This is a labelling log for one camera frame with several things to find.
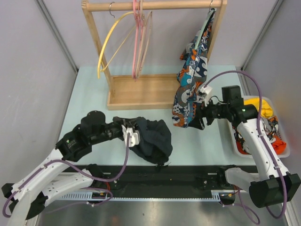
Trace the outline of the colourful patterned shorts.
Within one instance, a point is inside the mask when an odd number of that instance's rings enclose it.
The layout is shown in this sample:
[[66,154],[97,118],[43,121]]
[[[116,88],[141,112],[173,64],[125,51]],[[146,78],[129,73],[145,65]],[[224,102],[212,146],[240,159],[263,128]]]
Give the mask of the colourful patterned shorts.
[[176,127],[187,128],[195,117],[196,108],[201,103],[197,102],[197,91],[207,78],[209,37],[214,22],[215,12],[207,23],[198,49],[195,50],[195,42],[200,30],[196,33],[193,40],[187,44],[180,59],[184,65],[176,78],[180,84],[175,92],[172,108],[172,121]]

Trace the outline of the dark navy shorts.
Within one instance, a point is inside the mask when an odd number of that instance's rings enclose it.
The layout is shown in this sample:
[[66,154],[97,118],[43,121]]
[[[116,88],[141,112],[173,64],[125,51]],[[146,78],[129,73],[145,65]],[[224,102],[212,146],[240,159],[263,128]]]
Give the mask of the dark navy shorts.
[[144,117],[136,119],[140,142],[131,147],[137,156],[156,165],[164,165],[172,153],[172,134],[164,120],[150,121]]

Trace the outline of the beige plastic hanger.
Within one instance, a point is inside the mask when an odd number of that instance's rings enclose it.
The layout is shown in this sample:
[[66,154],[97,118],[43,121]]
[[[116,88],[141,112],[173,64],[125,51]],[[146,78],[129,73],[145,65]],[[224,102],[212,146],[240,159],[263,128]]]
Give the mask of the beige plastic hanger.
[[150,11],[143,23],[143,31],[142,31],[141,42],[140,42],[140,47],[138,52],[138,63],[136,65],[136,71],[135,71],[136,79],[138,79],[142,73],[144,61],[148,51],[150,35],[152,30],[152,15],[153,15],[153,11]]

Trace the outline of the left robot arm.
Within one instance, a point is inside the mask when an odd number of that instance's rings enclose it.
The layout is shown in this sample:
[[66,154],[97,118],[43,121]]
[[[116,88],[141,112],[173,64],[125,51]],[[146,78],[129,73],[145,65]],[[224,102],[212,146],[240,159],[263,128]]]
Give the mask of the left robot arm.
[[[92,152],[92,146],[113,139],[122,139],[126,155],[120,172],[112,177],[103,177],[96,164],[86,169],[75,166],[82,157]],[[39,215],[49,204],[62,196],[79,189],[96,189],[109,201],[113,194],[102,185],[118,180],[125,171],[129,149],[140,143],[137,119],[114,117],[106,123],[105,114],[91,111],[80,124],[60,139],[47,158],[18,183],[6,183],[1,189],[6,197],[2,209],[4,217],[16,226]]]

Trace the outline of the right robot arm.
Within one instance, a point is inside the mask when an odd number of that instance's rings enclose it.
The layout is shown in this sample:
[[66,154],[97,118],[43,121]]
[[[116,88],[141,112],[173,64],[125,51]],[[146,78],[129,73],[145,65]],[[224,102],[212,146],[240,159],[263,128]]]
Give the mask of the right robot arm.
[[203,129],[206,118],[211,125],[214,119],[227,119],[243,137],[256,164],[258,177],[234,165],[222,167],[217,184],[222,189],[235,185],[247,191],[258,208],[281,204],[292,200],[301,179],[291,174],[281,162],[267,137],[263,124],[258,119],[254,105],[245,105],[239,86],[222,88],[223,102],[214,104],[212,88],[202,87],[199,91],[201,106],[196,110],[195,122]]

